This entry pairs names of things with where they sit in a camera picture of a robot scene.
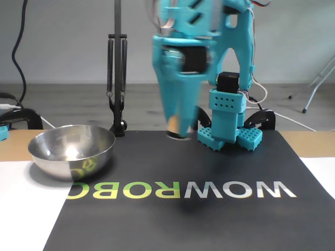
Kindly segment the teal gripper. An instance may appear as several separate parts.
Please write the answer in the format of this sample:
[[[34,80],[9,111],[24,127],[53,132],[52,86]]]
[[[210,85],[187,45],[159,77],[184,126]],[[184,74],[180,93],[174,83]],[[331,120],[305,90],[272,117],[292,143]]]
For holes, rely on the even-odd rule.
[[[216,42],[212,39],[154,36],[152,45],[152,66],[158,76],[167,130],[179,130],[179,135],[186,138],[195,120],[202,82],[207,79],[206,76],[216,75]],[[171,66],[176,66],[178,73],[196,73],[181,75],[178,115],[177,82],[164,73]]]

